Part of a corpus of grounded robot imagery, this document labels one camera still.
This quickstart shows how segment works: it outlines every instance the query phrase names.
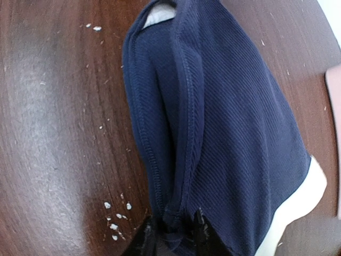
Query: wooden tabletop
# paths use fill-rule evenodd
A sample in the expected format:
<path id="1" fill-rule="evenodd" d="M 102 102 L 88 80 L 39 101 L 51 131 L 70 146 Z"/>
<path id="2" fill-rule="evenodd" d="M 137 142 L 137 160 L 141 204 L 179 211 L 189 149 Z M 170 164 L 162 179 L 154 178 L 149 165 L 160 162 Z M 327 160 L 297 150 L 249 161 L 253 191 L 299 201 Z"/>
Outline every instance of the wooden tabletop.
<path id="1" fill-rule="evenodd" d="M 147 2 L 0 1 L 1 256 L 117 256 L 150 213 L 121 69 L 125 34 Z M 277 255 L 337 255 L 324 72 L 341 52 L 327 19 L 316 0 L 223 3 L 279 81 L 329 182 L 319 206 L 288 227 Z"/>

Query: white debris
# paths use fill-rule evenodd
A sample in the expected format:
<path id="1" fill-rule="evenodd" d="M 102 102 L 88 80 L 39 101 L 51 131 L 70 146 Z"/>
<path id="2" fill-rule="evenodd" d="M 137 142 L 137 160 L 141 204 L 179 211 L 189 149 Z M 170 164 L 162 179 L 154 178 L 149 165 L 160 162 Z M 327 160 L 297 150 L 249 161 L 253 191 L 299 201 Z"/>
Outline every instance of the white debris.
<path id="1" fill-rule="evenodd" d="M 115 224 L 111 224 L 111 225 L 110 225 L 110 229 L 112 229 L 112 230 L 117 230 L 117 229 L 118 229 L 118 226 L 115 225 Z"/>
<path id="2" fill-rule="evenodd" d="M 102 27 L 96 26 L 96 27 L 93 28 L 93 30 L 95 30 L 95 31 L 101 31 L 101 30 L 102 30 Z"/>
<path id="3" fill-rule="evenodd" d="M 119 236 L 123 239 L 123 241 L 126 240 L 126 238 L 123 236 L 123 234 L 121 232 L 118 232 Z"/>
<path id="4" fill-rule="evenodd" d="M 127 203 L 127 210 L 131 210 L 132 209 L 132 205 L 128 202 Z"/>
<path id="5" fill-rule="evenodd" d="M 111 208 L 111 204 L 109 204 L 108 202 L 105 202 L 104 206 L 105 206 L 106 209 L 110 209 Z"/>

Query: pink object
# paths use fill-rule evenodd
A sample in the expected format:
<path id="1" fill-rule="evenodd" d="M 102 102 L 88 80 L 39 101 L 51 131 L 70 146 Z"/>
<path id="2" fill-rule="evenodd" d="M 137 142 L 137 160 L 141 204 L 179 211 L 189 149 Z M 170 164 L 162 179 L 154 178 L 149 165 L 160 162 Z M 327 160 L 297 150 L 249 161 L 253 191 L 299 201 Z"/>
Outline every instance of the pink object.
<path id="1" fill-rule="evenodd" d="M 337 139 L 339 165 L 339 199 L 337 216 L 341 220 L 341 65 L 328 69 L 326 72 L 326 84 L 334 115 Z"/>

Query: wooden table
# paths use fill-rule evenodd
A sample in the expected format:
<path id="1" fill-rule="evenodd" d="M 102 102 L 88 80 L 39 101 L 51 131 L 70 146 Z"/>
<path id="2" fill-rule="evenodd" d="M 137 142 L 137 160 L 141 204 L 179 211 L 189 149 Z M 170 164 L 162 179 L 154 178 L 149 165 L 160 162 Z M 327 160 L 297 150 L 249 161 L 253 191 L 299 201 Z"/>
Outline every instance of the wooden table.
<path id="1" fill-rule="evenodd" d="M 123 39 L 147 2 L 0 1 L 1 256 L 120 255 L 150 213 L 121 70 Z M 322 202 L 288 227 L 277 255 L 337 255 L 337 154 L 323 80 L 341 62 L 337 42 L 315 0 L 223 2 L 328 177 Z M 107 217 L 125 241 L 112 239 Z"/>

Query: ribbed fabric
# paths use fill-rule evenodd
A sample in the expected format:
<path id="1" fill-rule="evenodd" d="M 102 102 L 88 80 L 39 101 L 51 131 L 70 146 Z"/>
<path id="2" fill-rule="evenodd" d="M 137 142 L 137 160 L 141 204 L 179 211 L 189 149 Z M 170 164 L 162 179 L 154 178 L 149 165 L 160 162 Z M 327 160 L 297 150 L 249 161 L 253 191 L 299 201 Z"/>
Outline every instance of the ribbed fabric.
<path id="1" fill-rule="evenodd" d="M 254 255 L 311 158 L 278 84 L 218 0 L 177 1 L 177 14 L 125 41 L 124 80 L 153 214 L 178 255 L 194 255 L 201 207 L 235 255 Z"/>

